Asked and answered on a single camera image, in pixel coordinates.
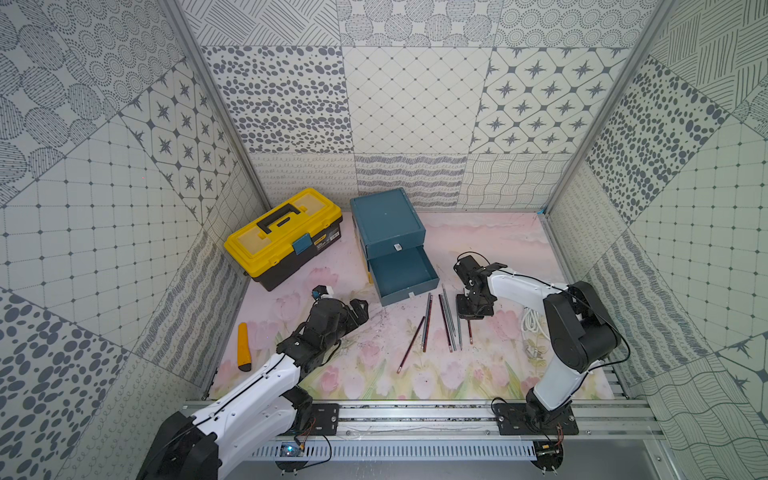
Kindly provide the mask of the teal drawer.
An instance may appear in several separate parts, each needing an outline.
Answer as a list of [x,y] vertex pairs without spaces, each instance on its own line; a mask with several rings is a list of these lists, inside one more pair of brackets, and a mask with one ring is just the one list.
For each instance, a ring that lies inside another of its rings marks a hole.
[[368,267],[384,307],[429,292],[439,284],[423,246],[374,258]]

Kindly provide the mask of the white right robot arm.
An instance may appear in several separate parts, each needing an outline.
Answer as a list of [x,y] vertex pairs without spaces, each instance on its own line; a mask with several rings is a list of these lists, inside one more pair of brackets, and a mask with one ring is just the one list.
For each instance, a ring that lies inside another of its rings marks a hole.
[[458,317],[468,322],[495,314],[500,299],[544,316],[553,357],[523,404],[494,400],[499,432],[522,435],[575,435],[572,397],[588,374],[608,362],[623,337],[596,290],[586,282],[549,283],[512,272],[502,263],[480,265],[472,253],[457,257],[454,272],[464,285],[456,296]]

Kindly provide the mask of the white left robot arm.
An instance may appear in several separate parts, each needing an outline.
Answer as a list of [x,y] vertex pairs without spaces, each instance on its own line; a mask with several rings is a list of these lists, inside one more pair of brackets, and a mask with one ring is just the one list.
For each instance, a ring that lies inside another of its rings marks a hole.
[[161,424],[138,479],[224,479],[275,437],[311,431],[313,399],[300,382],[369,320],[365,300],[314,296],[307,319],[262,367],[208,406]]

